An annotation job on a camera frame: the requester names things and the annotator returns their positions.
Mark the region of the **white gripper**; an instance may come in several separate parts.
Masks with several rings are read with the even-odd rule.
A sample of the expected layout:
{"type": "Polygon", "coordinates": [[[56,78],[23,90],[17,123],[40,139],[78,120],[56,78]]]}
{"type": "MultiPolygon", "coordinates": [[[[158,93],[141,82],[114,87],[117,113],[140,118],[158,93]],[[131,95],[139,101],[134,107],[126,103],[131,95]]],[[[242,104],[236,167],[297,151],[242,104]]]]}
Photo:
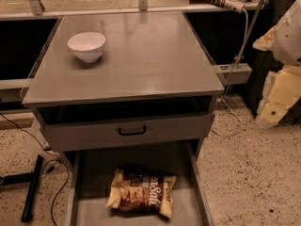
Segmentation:
{"type": "Polygon", "coordinates": [[[277,73],[269,72],[264,82],[255,123],[261,129],[273,128],[300,98],[300,66],[285,65],[277,73]]]}

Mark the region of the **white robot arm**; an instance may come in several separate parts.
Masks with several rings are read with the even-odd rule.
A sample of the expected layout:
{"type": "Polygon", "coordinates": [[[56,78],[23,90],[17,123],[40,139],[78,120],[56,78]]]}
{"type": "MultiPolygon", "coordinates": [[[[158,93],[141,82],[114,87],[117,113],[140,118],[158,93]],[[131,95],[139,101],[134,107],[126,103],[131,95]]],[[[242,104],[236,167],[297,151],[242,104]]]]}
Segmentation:
{"type": "Polygon", "coordinates": [[[257,109],[255,122],[261,129],[269,129],[278,125],[301,98],[301,0],[295,0],[253,47],[271,51],[283,64],[277,73],[268,73],[257,109]]]}

